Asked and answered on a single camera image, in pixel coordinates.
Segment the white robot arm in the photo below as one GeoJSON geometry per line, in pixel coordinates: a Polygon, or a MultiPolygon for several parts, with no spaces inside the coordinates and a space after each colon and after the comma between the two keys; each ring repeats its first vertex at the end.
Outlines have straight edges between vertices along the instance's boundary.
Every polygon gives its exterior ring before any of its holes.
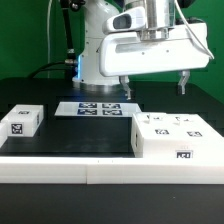
{"type": "Polygon", "coordinates": [[[121,87],[131,95],[128,77],[177,71],[178,89],[192,69],[204,68],[213,58],[207,45],[205,22],[176,19],[195,0],[124,0],[119,11],[106,0],[59,0],[63,12],[66,63],[74,70],[73,83],[89,91],[112,92],[121,87]],[[85,47],[73,47],[69,12],[84,11],[85,47]]]}

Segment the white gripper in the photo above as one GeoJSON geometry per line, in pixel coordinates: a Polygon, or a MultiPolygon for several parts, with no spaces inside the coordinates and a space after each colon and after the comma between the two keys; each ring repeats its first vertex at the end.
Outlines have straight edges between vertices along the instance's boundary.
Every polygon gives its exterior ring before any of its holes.
{"type": "Polygon", "coordinates": [[[99,71],[105,77],[120,76],[119,82],[131,100],[125,76],[180,71],[178,94],[184,95],[190,69],[204,68],[209,56],[185,25],[177,25],[165,40],[141,41],[137,32],[107,35],[100,45],[99,71]]]}

